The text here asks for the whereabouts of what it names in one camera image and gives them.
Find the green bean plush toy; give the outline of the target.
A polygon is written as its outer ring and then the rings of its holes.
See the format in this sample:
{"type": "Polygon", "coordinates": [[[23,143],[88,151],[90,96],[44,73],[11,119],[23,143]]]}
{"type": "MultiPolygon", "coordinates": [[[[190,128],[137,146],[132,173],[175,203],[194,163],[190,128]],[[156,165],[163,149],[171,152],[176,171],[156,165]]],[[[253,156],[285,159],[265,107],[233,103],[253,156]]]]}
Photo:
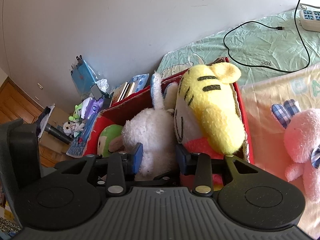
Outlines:
{"type": "Polygon", "coordinates": [[[123,126],[112,124],[107,126],[99,135],[97,154],[108,157],[123,147],[121,132],[123,126]]]}

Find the red cardboard box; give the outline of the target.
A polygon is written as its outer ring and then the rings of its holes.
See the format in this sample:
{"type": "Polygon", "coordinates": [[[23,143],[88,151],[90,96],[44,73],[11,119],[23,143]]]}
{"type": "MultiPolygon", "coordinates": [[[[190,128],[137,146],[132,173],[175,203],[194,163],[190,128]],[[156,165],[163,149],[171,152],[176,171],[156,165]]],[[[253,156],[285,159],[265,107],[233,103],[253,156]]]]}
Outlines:
{"type": "Polygon", "coordinates": [[[244,104],[237,85],[240,69],[227,58],[198,64],[100,112],[84,155],[108,157],[140,143],[143,156],[135,176],[153,180],[177,165],[175,145],[213,159],[234,154],[253,161],[244,104]]]}

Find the yellow cartoon blanket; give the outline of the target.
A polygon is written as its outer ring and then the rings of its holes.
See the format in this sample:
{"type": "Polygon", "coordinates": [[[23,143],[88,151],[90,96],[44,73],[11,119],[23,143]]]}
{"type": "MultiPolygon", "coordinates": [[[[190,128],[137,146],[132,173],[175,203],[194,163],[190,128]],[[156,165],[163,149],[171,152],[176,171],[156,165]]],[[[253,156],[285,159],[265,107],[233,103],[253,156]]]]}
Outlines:
{"type": "MultiPolygon", "coordinates": [[[[284,146],[285,129],[273,116],[271,106],[286,100],[298,101],[301,110],[319,109],[319,64],[292,74],[245,85],[242,99],[249,122],[255,164],[287,181],[286,168],[292,164],[284,146]]],[[[298,226],[314,239],[319,238],[319,202],[306,196],[302,177],[287,181],[302,191],[306,205],[298,226]]]]}

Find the white bunny plush toy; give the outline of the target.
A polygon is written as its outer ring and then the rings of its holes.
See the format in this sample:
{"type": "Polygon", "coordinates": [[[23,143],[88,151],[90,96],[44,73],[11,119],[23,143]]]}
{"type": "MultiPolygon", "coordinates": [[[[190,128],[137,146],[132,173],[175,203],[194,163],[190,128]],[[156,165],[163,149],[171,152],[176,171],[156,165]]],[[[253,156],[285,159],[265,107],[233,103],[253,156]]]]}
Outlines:
{"type": "Polygon", "coordinates": [[[165,93],[162,93],[161,83],[161,75],[154,73],[150,83],[153,107],[127,121],[121,133],[127,150],[138,142],[143,145],[142,162],[135,176],[137,181],[153,180],[176,166],[174,111],[178,83],[170,83],[165,93]]]}

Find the yellow tiger plush toy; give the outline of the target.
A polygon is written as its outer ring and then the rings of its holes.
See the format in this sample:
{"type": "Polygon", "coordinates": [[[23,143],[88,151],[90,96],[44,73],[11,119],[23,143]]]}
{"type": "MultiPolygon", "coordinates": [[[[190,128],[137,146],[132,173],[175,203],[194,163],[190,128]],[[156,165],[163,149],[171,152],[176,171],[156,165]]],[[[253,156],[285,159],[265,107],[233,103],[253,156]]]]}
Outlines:
{"type": "Polygon", "coordinates": [[[196,65],[183,74],[174,127],[188,152],[222,159],[242,149],[246,132],[233,90],[240,76],[240,69],[228,62],[196,65]]]}

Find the white power strip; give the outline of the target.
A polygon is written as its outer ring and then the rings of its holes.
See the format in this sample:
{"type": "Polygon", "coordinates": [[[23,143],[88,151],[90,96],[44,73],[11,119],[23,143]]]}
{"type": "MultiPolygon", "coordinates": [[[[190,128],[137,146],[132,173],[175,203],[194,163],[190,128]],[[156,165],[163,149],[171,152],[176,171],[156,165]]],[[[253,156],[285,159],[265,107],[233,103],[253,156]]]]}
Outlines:
{"type": "Polygon", "coordinates": [[[319,7],[303,4],[300,7],[300,23],[307,31],[320,32],[320,11],[319,7]]]}

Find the stack of books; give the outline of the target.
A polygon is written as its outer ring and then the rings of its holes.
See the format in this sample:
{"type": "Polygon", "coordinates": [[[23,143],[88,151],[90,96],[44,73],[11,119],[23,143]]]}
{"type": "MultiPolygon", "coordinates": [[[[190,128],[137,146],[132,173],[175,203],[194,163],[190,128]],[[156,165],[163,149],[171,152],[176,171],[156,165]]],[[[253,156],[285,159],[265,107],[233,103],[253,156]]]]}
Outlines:
{"type": "Polygon", "coordinates": [[[131,78],[129,82],[124,82],[112,90],[111,106],[124,100],[130,95],[144,89],[149,79],[149,74],[139,74],[131,78]]]}

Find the small toy figures pile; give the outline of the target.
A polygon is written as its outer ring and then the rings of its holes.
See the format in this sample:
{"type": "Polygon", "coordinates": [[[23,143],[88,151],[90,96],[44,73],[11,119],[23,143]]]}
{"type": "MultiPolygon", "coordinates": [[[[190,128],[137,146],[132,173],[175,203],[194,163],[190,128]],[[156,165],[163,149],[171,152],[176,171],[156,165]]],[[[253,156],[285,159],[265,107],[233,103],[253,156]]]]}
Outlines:
{"type": "Polygon", "coordinates": [[[71,145],[66,153],[68,156],[81,158],[84,155],[84,149],[95,120],[101,110],[110,106],[112,96],[113,92],[103,92],[97,84],[94,84],[89,97],[79,105],[75,105],[73,114],[62,127],[63,133],[68,139],[71,139],[71,145]]]}

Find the blue plastic bag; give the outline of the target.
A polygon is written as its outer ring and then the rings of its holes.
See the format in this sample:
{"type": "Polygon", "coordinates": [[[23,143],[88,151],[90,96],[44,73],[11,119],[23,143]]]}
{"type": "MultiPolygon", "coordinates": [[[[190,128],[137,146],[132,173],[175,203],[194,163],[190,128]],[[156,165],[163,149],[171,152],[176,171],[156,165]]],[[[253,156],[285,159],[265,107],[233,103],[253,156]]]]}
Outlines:
{"type": "Polygon", "coordinates": [[[89,97],[91,87],[97,85],[102,94],[107,94],[109,84],[107,79],[98,71],[95,71],[82,55],[76,56],[76,62],[72,64],[71,78],[81,100],[89,97]]]}

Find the wooden door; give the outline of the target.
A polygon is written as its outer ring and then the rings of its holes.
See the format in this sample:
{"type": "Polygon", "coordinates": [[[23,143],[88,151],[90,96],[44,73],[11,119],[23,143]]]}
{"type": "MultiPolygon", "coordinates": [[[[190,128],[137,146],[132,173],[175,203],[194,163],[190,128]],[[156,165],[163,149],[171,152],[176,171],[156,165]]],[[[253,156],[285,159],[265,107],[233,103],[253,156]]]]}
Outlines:
{"type": "MultiPolygon", "coordinates": [[[[36,121],[43,108],[35,103],[9,77],[1,82],[1,123],[23,119],[26,124],[36,121]]],[[[69,160],[64,151],[65,144],[44,132],[39,140],[40,162],[45,167],[69,160]]]]}

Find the black thermos bottle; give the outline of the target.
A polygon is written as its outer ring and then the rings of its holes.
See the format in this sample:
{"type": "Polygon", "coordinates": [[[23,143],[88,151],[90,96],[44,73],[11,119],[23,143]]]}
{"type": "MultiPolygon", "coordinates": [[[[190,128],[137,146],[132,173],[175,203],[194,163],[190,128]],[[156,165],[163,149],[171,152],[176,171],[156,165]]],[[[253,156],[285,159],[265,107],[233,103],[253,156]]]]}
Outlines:
{"type": "Polygon", "coordinates": [[[56,139],[60,140],[61,142],[69,145],[72,142],[72,139],[67,136],[65,133],[61,132],[54,126],[50,124],[46,124],[45,129],[44,129],[48,134],[52,135],[56,139]]]}

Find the green cartoon bed sheet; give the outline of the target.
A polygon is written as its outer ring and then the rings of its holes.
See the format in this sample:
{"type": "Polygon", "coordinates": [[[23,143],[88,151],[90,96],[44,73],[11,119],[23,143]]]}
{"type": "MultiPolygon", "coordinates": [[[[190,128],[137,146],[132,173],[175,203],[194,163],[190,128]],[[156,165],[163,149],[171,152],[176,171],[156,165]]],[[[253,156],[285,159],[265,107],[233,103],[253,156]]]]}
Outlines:
{"type": "Polygon", "coordinates": [[[319,33],[304,30],[299,15],[286,11],[168,52],[157,72],[169,77],[197,65],[199,59],[212,63],[219,57],[239,67],[238,85],[252,84],[319,63],[319,33]]]}

